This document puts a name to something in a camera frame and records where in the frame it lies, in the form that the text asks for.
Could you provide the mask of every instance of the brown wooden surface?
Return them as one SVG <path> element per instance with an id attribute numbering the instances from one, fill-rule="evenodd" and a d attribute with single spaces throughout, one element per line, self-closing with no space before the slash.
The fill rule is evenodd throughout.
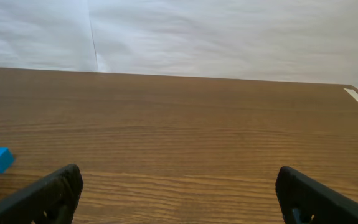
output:
<path id="1" fill-rule="evenodd" d="M 74 223 L 283 223 L 281 166 L 358 202 L 343 87 L 0 68 L 0 199 L 76 163 Z"/>

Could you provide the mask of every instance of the wood grain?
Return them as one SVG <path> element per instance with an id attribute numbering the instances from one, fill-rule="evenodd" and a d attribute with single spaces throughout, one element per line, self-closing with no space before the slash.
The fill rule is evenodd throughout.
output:
<path id="1" fill-rule="evenodd" d="M 358 202 L 344 87 L 0 68 L 0 199 L 76 163 L 74 223 L 283 223 L 281 166 Z"/>

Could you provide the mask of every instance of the white wall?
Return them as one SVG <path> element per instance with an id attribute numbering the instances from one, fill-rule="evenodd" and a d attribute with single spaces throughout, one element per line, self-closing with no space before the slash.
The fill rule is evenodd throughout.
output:
<path id="1" fill-rule="evenodd" d="M 0 67 L 358 86 L 358 0 L 0 0 Z"/>

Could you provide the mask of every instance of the white sheet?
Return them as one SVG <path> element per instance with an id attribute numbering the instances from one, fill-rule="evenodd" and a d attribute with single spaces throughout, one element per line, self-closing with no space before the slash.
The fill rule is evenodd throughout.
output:
<path id="1" fill-rule="evenodd" d="M 91 0 L 99 72 L 358 83 L 358 0 Z"/>
<path id="2" fill-rule="evenodd" d="M 0 0 L 0 67 L 96 71 L 86 0 Z"/>

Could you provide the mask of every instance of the white backdrop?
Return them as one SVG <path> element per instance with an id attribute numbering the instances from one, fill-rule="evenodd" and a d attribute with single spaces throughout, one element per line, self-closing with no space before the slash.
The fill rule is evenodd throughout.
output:
<path id="1" fill-rule="evenodd" d="M 358 87 L 358 0 L 0 0 L 0 67 Z"/>

